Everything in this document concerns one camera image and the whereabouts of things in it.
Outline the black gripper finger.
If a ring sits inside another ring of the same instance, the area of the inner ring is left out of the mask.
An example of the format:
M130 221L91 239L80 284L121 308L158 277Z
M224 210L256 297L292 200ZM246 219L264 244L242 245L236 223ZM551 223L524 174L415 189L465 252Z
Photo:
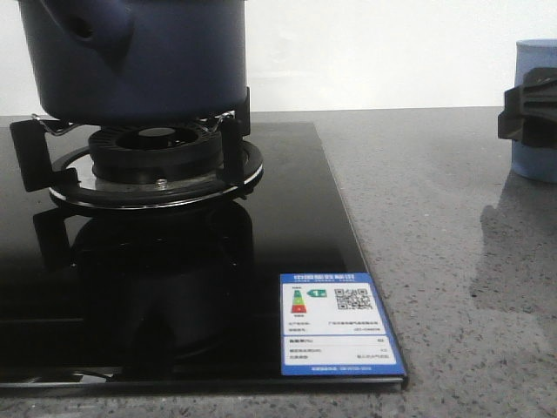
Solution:
M504 93L498 137L534 148L556 147L556 69L537 67Z

